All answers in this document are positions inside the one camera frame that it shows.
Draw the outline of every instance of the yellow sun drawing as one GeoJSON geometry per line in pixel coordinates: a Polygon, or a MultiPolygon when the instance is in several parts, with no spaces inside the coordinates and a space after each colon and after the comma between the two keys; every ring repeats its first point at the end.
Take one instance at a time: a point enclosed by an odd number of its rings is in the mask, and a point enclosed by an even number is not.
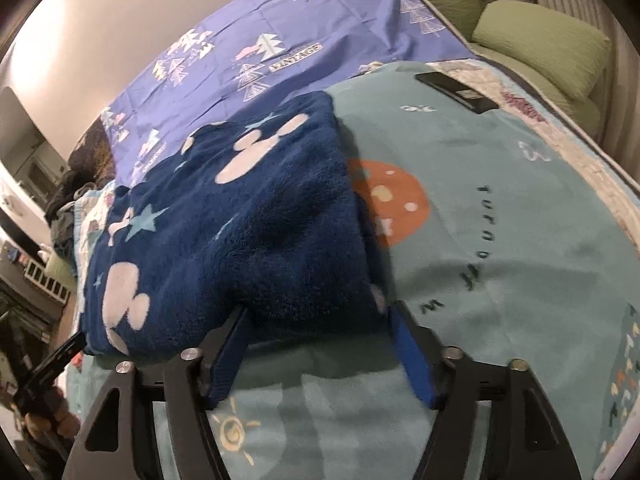
{"type": "Polygon", "coordinates": [[[236,399],[235,397],[229,398],[229,404],[231,405],[231,415],[225,413],[213,413],[211,420],[213,420],[220,427],[220,444],[224,449],[220,450],[220,455],[224,455],[225,451],[231,451],[233,453],[244,454],[247,462],[250,465],[254,465],[254,459],[244,449],[242,444],[246,436],[244,428],[256,428],[260,426],[259,420],[248,420],[242,422],[242,420],[236,415],[236,399]]]}

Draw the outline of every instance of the hand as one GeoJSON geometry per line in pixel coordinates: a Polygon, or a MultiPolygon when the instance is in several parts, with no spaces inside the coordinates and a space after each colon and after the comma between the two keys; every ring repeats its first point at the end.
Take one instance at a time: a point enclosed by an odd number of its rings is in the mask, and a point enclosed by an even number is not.
{"type": "MultiPolygon", "coordinates": [[[[69,405],[68,402],[66,402],[66,399],[64,399],[62,391],[59,388],[56,388],[56,392],[63,399],[63,402],[60,404],[60,408],[54,415],[58,422],[56,433],[63,438],[72,439],[80,430],[80,420],[72,413],[69,413],[69,405]]],[[[27,426],[27,430],[35,440],[41,440],[46,431],[51,431],[51,423],[46,418],[42,418],[39,415],[28,413],[24,418],[24,421],[27,426]]]]}

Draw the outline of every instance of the bed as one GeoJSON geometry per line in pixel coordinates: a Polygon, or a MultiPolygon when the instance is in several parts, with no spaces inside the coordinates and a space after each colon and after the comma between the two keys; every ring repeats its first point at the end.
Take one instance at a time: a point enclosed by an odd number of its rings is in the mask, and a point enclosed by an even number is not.
{"type": "MultiPolygon", "coordinates": [[[[76,205],[77,318],[100,286],[92,254],[116,185],[144,183],[160,162],[178,170],[203,126],[253,121],[325,89],[370,209],[428,211],[380,226],[394,296],[477,360],[529,361],[583,477],[610,478],[638,436],[638,188],[535,88],[471,54],[425,0],[236,0],[164,51],[101,115],[116,177],[76,205]],[[498,109],[452,107],[415,81],[432,71],[498,109]],[[414,195],[395,204],[400,189],[414,195]]],[[[81,418],[121,360],[112,353],[66,373],[81,418]]],[[[154,416],[164,476],[176,478],[162,404],[154,416]]],[[[209,418],[232,478],[338,479],[410,478],[434,415],[388,336],[373,333],[250,348],[209,418]]]]}

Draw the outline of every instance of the blue gripper pad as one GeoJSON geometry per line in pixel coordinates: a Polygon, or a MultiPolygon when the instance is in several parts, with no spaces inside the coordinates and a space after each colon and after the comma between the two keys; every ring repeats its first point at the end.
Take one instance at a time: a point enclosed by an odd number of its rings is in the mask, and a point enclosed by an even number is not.
{"type": "Polygon", "coordinates": [[[249,311],[244,309],[235,329],[228,335],[218,359],[212,366],[211,385],[205,394],[207,407],[210,410],[229,396],[251,339],[251,333],[252,323],[249,311]]]}
{"type": "Polygon", "coordinates": [[[404,366],[414,395],[428,408],[433,408],[436,389],[431,366],[412,337],[402,313],[396,308],[389,309],[389,325],[392,340],[396,345],[396,354],[404,366]]]}

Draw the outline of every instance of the teal star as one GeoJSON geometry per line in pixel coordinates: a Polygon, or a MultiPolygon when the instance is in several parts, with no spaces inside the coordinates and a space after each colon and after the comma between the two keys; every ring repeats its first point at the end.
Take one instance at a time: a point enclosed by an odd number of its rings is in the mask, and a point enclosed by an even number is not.
{"type": "Polygon", "coordinates": [[[129,220],[129,225],[131,226],[131,229],[127,233],[127,237],[124,239],[124,241],[128,242],[129,239],[133,238],[137,234],[138,231],[151,231],[155,233],[156,217],[160,216],[167,209],[169,208],[165,207],[164,209],[162,209],[162,211],[158,211],[157,213],[154,213],[153,209],[151,208],[151,204],[148,204],[142,210],[142,213],[140,213],[137,216],[134,216],[131,220],[129,220]]]}
{"type": "Polygon", "coordinates": [[[247,132],[249,132],[251,130],[255,130],[256,128],[260,128],[260,126],[262,126],[265,122],[271,121],[272,119],[275,119],[276,117],[279,117],[279,115],[273,115],[273,113],[270,113],[264,119],[258,121],[257,123],[248,124],[244,128],[244,132],[247,133],[247,132]]]}

